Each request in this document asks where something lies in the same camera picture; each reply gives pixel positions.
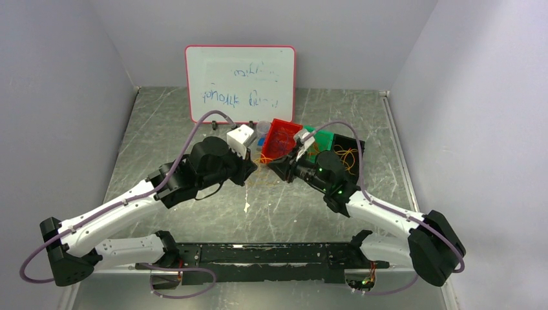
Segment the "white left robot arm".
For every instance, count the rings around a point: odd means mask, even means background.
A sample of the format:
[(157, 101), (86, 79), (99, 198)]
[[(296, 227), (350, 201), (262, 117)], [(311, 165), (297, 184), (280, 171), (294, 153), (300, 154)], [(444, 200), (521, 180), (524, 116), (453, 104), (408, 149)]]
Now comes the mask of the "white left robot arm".
[(199, 191), (227, 180), (243, 186), (257, 166), (250, 158), (253, 136), (216, 136), (196, 143), (183, 154), (140, 181), (121, 196), (81, 216), (60, 221), (48, 218), (40, 229), (56, 285), (76, 284), (94, 271), (117, 265), (146, 263), (177, 267), (180, 249), (171, 233), (114, 239), (130, 224), (179, 203), (195, 200)]

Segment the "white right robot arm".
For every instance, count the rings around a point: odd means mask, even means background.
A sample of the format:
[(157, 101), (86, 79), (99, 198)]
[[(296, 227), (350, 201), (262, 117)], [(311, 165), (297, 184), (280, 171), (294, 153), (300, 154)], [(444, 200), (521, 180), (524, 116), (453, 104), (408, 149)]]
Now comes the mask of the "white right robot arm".
[(267, 164), (280, 179), (305, 181), (323, 195), (335, 213), (372, 223), (389, 233), (359, 238), (348, 251), (350, 262), (365, 267), (371, 261), (411, 267), (427, 283), (441, 287), (453, 273), (464, 270), (466, 250), (447, 218), (397, 207), (368, 194), (352, 180), (338, 155), (324, 151), (315, 163), (292, 152)]

